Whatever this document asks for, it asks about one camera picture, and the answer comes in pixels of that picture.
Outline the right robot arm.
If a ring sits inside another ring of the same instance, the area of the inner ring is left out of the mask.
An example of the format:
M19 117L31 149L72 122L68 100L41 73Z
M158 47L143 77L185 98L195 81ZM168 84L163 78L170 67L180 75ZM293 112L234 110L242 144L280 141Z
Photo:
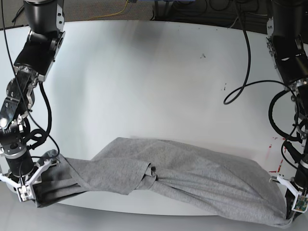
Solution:
M43 83L55 62L62 45L64 32L64 1L25 0L25 11L30 28L26 43L15 61L11 61L14 78L6 89L0 109L0 152L10 168L10 176L19 179L21 186L36 166L30 150L41 146L50 137L51 106ZM35 102L34 88L39 87L48 112L46 129L30 128L30 114Z

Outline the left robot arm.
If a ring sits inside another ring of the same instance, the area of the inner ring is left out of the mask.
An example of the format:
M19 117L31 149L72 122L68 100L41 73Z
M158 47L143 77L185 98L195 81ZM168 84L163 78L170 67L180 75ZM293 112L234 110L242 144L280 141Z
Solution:
M308 6L306 0L267 1L267 47L284 90L270 102L268 117L272 128L284 138L281 154L288 152L296 169L295 176L274 180L286 186L286 217L296 218L308 210L308 56L301 30ZM273 120L273 108L278 99L291 93L295 103L293 130L287 134Z

